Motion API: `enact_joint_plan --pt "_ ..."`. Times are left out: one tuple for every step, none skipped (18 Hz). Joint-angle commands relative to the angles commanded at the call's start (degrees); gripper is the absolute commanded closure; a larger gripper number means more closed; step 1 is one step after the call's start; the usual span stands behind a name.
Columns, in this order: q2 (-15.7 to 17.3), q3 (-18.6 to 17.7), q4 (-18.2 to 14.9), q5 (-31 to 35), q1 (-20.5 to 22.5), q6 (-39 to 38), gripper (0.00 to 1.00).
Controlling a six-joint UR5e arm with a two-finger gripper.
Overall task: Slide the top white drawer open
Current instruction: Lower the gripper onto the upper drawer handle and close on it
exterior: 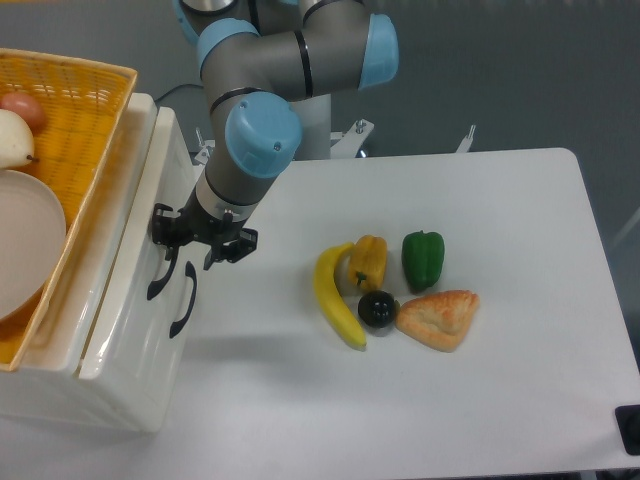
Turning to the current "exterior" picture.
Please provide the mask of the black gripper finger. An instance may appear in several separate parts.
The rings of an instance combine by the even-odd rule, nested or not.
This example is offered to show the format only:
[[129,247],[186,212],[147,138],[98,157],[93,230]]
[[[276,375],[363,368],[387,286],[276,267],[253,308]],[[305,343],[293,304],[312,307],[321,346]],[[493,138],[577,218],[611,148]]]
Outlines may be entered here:
[[151,237],[155,245],[165,248],[165,259],[174,260],[181,246],[181,232],[178,220],[182,209],[174,210],[169,205],[158,202],[151,216]]
[[258,231],[242,228],[230,241],[215,240],[206,254],[203,269],[209,270],[214,263],[237,263],[257,250]]

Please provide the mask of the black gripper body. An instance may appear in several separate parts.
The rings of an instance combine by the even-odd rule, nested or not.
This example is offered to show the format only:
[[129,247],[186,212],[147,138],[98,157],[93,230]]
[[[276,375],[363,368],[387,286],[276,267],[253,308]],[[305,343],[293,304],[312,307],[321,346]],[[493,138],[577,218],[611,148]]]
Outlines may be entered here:
[[199,242],[214,246],[238,241],[243,248],[253,247],[253,231],[244,229],[248,217],[230,206],[209,213],[192,192],[179,216],[180,246]]

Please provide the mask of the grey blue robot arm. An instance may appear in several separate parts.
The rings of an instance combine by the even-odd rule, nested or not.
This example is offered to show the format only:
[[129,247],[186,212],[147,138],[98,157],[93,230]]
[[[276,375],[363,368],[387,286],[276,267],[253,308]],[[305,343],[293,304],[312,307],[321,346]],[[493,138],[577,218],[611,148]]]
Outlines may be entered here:
[[197,54],[215,147],[186,204],[159,204],[152,239],[175,263],[198,242],[207,264],[252,253],[246,223],[303,139],[293,104],[391,81],[399,45],[391,19],[361,1],[294,1],[292,26],[267,32],[255,1],[177,1]]

